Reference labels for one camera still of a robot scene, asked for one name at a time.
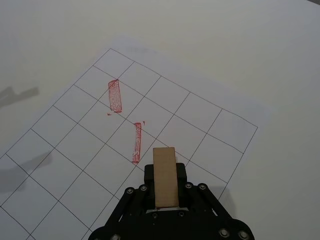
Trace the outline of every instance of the grid square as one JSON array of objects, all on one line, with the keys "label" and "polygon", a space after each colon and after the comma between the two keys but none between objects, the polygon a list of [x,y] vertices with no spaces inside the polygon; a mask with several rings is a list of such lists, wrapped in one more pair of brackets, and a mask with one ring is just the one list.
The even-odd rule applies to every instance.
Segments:
[{"label": "grid square", "polygon": [[8,156],[30,174],[52,151],[45,140],[29,130],[8,152]]},{"label": "grid square", "polygon": [[105,145],[85,168],[85,172],[115,194],[135,165]]},{"label": "grid square", "polygon": [[[167,147],[162,142],[155,140],[154,143],[151,145],[151,147],[146,151],[145,155],[142,157],[141,161],[137,164],[137,166],[144,170],[145,166],[148,164],[154,164],[154,148],[165,148]],[[179,153],[175,153],[175,159],[177,163],[183,163],[186,165],[188,163],[188,159],[181,156]]]},{"label": "grid square", "polygon": [[145,95],[159,78],[159,74],[135,62],[119,80]]},{"label": "grid square", "polygon": [[81,170],[57,150],[53,150],[31,174],[41,186],[59,199]]},{"label": "grid square", "polygon": [[208,185],[210,191],[218,199],[227,185],[224,181],[216,176],[198,167],[193,162],[189,162],[185,167],[188,182],[193,183],[195,186],[204,183]]},{"label": "grid square", "polygon": [[246,150],[257,127],[241,117],[222,110],[208,134],[235,147],[242,153]]},{"label": "grid square", "polygon": [[104,143],[77,124],[56,149],[84,169]]},{"label": "grid square", "polygon": [[143,130],[156,138],[172,115],[154,102],[144,98],[127,119],[132,123],[143,123],[144,121]]},{"label": "grid square", "polygon": [[110,192],[82,172],[60,202],[89,227],[111,198]]},{"label": "grid square", "polygon": [[100,140],[106,142],[124,121],[124,118],[119,114],[108,116],[107,113],[110,112],[110,108],[101,102],[97,102],[79,124]]},{"label": "grid square", "polygon": [[94,224],[91,227],[91,230],[94,231],[97,228],[100,228],[106,224],[108,221],[110,215],[115,210],[117,204],[119,203],[119,200],[116,197],[113,197],[110,202],[107,204],[107,206],[104,208],[100,216],[95,220]]},{"label": "grid square", "polygon": [[11,216],[0,208],[0,233],[4,240],[24,240],[29,233],[23,229]]},{"label": "grid square", "polygon": [[95,66],[117,79],[132,63],[126,56],[110,49]]},{"label": "grid square", "polygon": [[[120,81],[119,88],[122,105],[122,112],[120,112],[119,114],[126,118],[144,96],[142,96],[140,93],[136,92],[135,90],[131,89],[130,87],[126,86]],[[108,107],[110,106],[109,91],[107,91],[102,96],[100,102],[107,105]]]},{"label": "grid square", "polygon": [[203,131],[173,116],[158,139],[165,145],[174,147],[185,158],[190,159],[204,135]]},{"label": "grid square", "polygon": [[142,171],[140,168],[136,167],[133,169],[133,171],[130,173],[128,178],[124,181],[122,186],[119,188],[119,190],[116,192],[115,196],[118,199],[121,199],[123,194],[125,193],[126,188],[133,187],[137,189],[141,184],[144,184],[144,171]]},{"label": "grid square", "polygon": [[210,135],[206,135],[191,161],[228,182],[242,153]]},{"label": "grid square", "polygon": [[175,114],[207,132],[220,111],[220,107],[190,93]]},{"label": "grid square", "polygon": [[58,202],[32,235],[39,240],[80,240],[87,230],[82,222]]},{"label": "grid square", "polygon": [[[141,131],[141,150],[140,159],[145,154],[150,145],[154,142],[154,138],[147,134],[145,131]],[[136,143],[136,126],[129,121],[125,121],[121,127],[110,138],[107,144],[122,154],[130,162],[133,160],[133,153]]]},{"label": "grid square", "polygon": [[146,95],[155,103],[174,113],[188,95],[188,91],[173,82],[160,77]]},{"label": "grid square", "polygon": [[0,158],[0,206],[28,177],[7,155]]},{"label": "grid square", "polygon": [[78,122],[96,101],[80,88],[72,86],[54,106]]},{"label": "grid square", "polygon": [[76,123],[73,120],[55,107],[51,107],[32,129],[51,145],[56,146],[74,125]]},{"label": "grid square", "polygon": [[53,196],[28,177],[2,207],[31,233],[56,202]]},{"label": "grid square", "polygon": [[108,90],[108,83],[112,80],[115,80],[112,76],[93,66],[75,85],[96,99],[99,99]]}]

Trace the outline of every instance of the bolt head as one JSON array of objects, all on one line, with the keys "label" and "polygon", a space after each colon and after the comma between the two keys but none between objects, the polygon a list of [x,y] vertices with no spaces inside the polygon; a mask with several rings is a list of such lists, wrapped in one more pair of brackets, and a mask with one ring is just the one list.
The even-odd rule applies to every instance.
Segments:
[{"label": "bolt head", "polygon": [[145,191],[145,190],[147,190],[147,186],[146,186],[146,185],[142,185],[142,186],[140,187],[140,189],[141,189],[142,191]]},{"label": "bolt head", "polygon": [[127,191],[126,191],[126,193],[127,194],[132,194],[134,191],[132,190],[132,188],[129,188]]},{"label": "bolt head", "polygon": [[200,185],[199,188],[200,188],[201,190],[205,190],[207,187],[206,187],[205,185]]},{"label": "bolt head", "polygon": [[227,229],[225,229],[225,228],[222,228],[222,229],[220,229],[219,230],[219,234],[221,235],[221,237],[223,237],[223,238],[227,238],[227,237],[229,237],[229,232],[228,232],[228,230]]},{"label": "bolt head", "polygon": [[120,236],[118,234],[112,235],[110,240],[120,240]]},{"label": "bolt head", "polygon": [[243,240],[248,240],[248,239],[249,239],[249,234],[246,233],[245,231],[240,231],[240,232],[238,233],[238,235],[239,235],[239,237],[240,237],[241,239],[243,239]]}]

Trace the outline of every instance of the white paper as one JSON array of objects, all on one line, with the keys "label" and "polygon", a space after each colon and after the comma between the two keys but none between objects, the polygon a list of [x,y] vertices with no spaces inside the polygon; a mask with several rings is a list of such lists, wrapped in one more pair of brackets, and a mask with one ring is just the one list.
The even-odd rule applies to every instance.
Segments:
[{"label": "white paper", "polygon": [[[53,202],[63,196],[63,206],[43,205],[25,226],[32,232],[39,225],[35,233],[43,239],[51,239],[41,229],[53,217],[66,221],[62,207],[75,206],[69,209],[73,215],[66,214],[78,218],[75,226],[83,234],[98,227],[99,216],[107,216],[127,187],[144,183],[153,147],[175,147],[188,180],[206,183],[219,198],[269,115],[256,101],[126,37],[115,40],[52,102],[5,152],[1,167],[9,171],[16,163],[30,175],[13,184],[24,187],[2,194],[9,214],[16,205],[37,211],[38,192]],[[41,185],[47,191],[28,187],[31,178],[34,189]],[[13,180],[10,174],[7,180]],[[80,200],[85,196],[96,197]],[[113,198],[109,206],[106,196]],[[23,214],[22,226],[29,217]]]}]

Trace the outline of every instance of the black metal bracket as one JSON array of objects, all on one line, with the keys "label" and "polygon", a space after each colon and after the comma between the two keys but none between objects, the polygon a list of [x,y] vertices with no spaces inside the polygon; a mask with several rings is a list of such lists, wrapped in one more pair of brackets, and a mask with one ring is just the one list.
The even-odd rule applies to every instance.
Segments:
[{"label": "black metal bracket", "polygon": [[144,184],[128,187],[106,224],[88,240],[255,240],[250,228],[233,219],[205,183],[187,182],[176,164],[179,210],[155,209],[154,166],[144,168]]}]

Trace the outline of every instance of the screw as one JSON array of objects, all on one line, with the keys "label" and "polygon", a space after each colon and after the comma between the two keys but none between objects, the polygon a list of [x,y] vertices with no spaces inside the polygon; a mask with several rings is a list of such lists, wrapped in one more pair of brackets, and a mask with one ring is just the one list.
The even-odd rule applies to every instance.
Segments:
[{"label": "screw", "polygon": [[120,240],[120,236],[118,234],[113,235],[110,240]]},{"label": "screw", "polygon": [[126,193],[127,194],[132,194],[134,191],[132,190],[132,188],[129,188],[127,191],[126,191]]},{"label": "screw", "polygon": [[221,237],[223,237],[223,238],[229,237],[229,232],[228,232],[227,229],[225,229],[225,228],[220,229],[220,230],[219,230],[219,234],[220,234]]},{"label": "screw", "polygon": [[145,190],[147,190],[147,186],[146,186],[146,185],[142,185],[142,186],[140,187],[140,189],[141,189],[142,191],[145,191]]},{"label": "screw", "polygon": [[243,239],[243,240],[249,239],[249,235],[248,235],[248,233],[246,233],[245,231],[240,231],[240,232],[238,233],[238,235],[239,235],[239,237],[240,237],[241,239]]},{"label": "screw", "polygon": [[205,185],[201,184],[201,185],[199,185],[199,188],[200,188],[201,190],[205,190],[207,187],[206,187]]},{"label": "screw", "polygon": [[187,189],[190,189],[192,187],[191,183],[187,183],[186,185],[184,185]]}]

